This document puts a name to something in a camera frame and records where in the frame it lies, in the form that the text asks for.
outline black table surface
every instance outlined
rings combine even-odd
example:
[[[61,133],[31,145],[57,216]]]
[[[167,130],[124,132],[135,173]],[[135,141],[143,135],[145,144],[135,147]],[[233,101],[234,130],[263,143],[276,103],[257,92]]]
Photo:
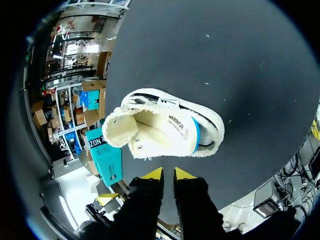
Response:
[[[319,79],[303,36],[267,1],[135,0],[116,38],[106,113],[131,91],[156,88],[215,110],[225,136],[206,158],[144,161],[125,146],[124,181],[163,167],[159,217],[167,224],[179,222],[174,167],[203,177],[218,209],[231,204],[270,179],[303,143],[319,103]]]

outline white shelving unit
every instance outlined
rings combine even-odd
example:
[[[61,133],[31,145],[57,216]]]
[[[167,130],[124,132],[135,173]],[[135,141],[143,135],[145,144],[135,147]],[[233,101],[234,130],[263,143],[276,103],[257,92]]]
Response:
[[[73,106],[72,106],[72,98],[71,98],[71,88],[73,87],[78,87],[81,86],[81,82],[79,83],[75,83],[75,84],[71,84],[68,86],[61,86],[61,87],[57,87],[56,91],[55,91],[55,102],[56,102],[56,108],[57,108],[57,112],[58,112],[58,116],[59,116],[59,120],[60,120],[60,124],[61,124],[61,131],[58,132],[58,136],[62,137],[64,142],[66,143],[66,147],[70,153],[70,157],[72,160],[75,160],[75,157],[70,149],[70,146],[66,140],[66,134],[71,133],[71,132],[75,132],[75,136],[76,136],[76,140],[78,142],[78,145],[80,146],[80,149],[82,150],[82,146],[80,144],[80,140],[79,140],[79,136],[77,131],[83,128],[87,127],[86,124],[86,120],[84,120],[84,124],[78,125],[76,126],[76,122],[75,122],[75,117],[74,117],[74,113],[73,113]],[[69,109],[71,112],[71,121],[72,121],[72,126],[71,128],[65,129],[63,121],[62,121],[62,116],[61,116],[61,110],[60,110],[60,105],[59,105],[59,96],[58,96],[58,91],[60,90],[67,90],[68,91],[68,95],[69,95]]]

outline cardboard box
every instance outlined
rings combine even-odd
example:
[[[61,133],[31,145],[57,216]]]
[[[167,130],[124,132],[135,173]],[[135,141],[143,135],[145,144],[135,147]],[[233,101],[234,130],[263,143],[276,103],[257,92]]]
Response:
[[[77,125],[81,125],[85,123],[84,110],[82,107],[77,108],[75,110],[75,119],[76,119]]]
[[[84,81],[82,82],[83,91],[99,90],[99,106],[96,110],[87,110],[83,113],[84,121],[87,127],[92,126],[100,119],[106,117],[105,101],[106,101],[106,80]]]
[[[55,128],[61,127],[61,122],[60,122],[56,107],[52,107],[52,116],[53,116],[53,119],[51,120],[52,128],[55,129]]]
[[[31,107],[31,113],[35,113],[36,111],[42,110],[44,107],[44,101],[35,102]]]
[[[34,125],[36,126],[36,128],[39,129],[41,127],[41,124],[38,121],[36,115],[33,115],[33,121],[34,121]]]
[[[77,103],[78,102],[78,95],[71,96],[71,100],[73,103]]]
[[[99,94],[99,117],[104,119],[106,117],[106,89],[101,89]]]
[[[110,59],[112,52],[102,51],[99,53],[98,64],[96,67],[96,76],[103,76],[105,74],[106,62]]]
[[[71,122],[70,107],[69,106],[63,106],[63,112],[64,112],[65,121],[66,122]]]
[[[122,180],[121,148],[110,146],[103,138],[102,129],[85,133],[94,165],[108,187]]]
[[[45,113],[42,110],[43,106],[44,106],[44,101],[38,101],[34,103],[31,107],[31,113],[34,113],[33,121],[35,126],[38,129],[40,126],[45,125],[47,123]]]
[[[48,138],[51,144],[54,144],[54,135],[52,132],[52,128],[48,127]]]
[[[79,155],[79,160],[82,163],[82,165],[93,175],[99,175],[99,172],[94,164],[94,161],[91,157],[90,151],[86,152],[85,150],[82,150]]]
[[[36,118],[37,124],[40,124],[40,125],[47,124],[47,119],[46,119],[46,116],[45,116],[44,111],[42,109],[36,111],[34,113],[34,117]]]
[[[65,104],[65,95],[66,95],[66,92],[63,91],[61,93],[61,95],[59,96],[59,100],[60,100],[60,105],[63,106]]]

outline white canvas shoe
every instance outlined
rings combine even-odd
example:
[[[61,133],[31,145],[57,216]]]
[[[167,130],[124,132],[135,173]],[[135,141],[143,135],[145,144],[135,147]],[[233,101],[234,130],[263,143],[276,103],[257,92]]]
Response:
[[[154,88],[129,93],[102,126],[113,147],[128,144],[134,158],[207,157],[224,139],[225,127],[213,110]]]

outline black cable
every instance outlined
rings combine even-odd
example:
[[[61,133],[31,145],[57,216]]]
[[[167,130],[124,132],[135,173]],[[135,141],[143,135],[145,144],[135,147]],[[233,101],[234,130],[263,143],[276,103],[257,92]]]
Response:
[[[308,213],[310,213],[310,204],[307,201],[303,201],[302,204],[308,204]]]
[[[292,176],[295,172],[296,172],[296,170],[297,170],[297,168],[298,168],[298,153],[296,153],[295,155],[294,155],[294,159],[295,159],[295,163],[294,163],[294,166],[292,166],[292,162],[291,162],[291,160],[293,159],[290,159],[290,165],[291,165],[291,167],[292,167],[292,170],[291,170],[291,172],[289,172],[289,173],[287,173],[286,172],[286,167],[284,167],[283,169],[282,169],[282,172],[283,172],[283,175],[285,175],[286,177],[290,177],[290,176]]]
[[[289,192],[285,187],[281,186],[281,185],[278,183],[278,181],[277,181],[277,179],[276,179],[275,176],[273,176],[273,178],[275,179],[276,183],[279,185],[280,188],[282,188],[283,190],[285,190],[286,192],[288,192],[288,194],[290,195],[290,199],[291,199],[291,198],[292,198],[292,193]]]
[[[312,201],[309,196],[304,196],[303,198],[308,198],[310,200],[310,202],[312,203],[312,208],[314,207],[314,201]]]

